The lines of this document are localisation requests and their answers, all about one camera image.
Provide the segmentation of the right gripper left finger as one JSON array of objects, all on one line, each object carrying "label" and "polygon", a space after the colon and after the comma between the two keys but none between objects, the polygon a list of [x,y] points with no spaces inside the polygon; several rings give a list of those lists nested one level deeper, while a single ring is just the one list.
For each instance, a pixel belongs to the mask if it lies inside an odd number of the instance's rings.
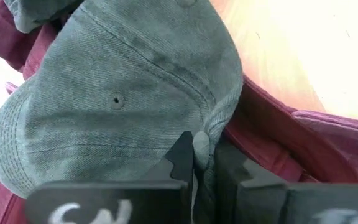
[{"label": "right gripper left finger", "polygon": [[25,201],[25,217],[31,224],[190,224],[193,158],[186,131],[138,180],[41,185]]}]

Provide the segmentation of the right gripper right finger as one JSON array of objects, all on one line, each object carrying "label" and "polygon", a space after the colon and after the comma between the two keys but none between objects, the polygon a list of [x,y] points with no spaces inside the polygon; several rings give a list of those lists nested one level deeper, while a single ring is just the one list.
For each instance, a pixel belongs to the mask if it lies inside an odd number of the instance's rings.
[{"label": "right gripper right finger", "polygon": [[227,141],[215,160],[216,223],[358,224],[358,184],[289,183]]}]

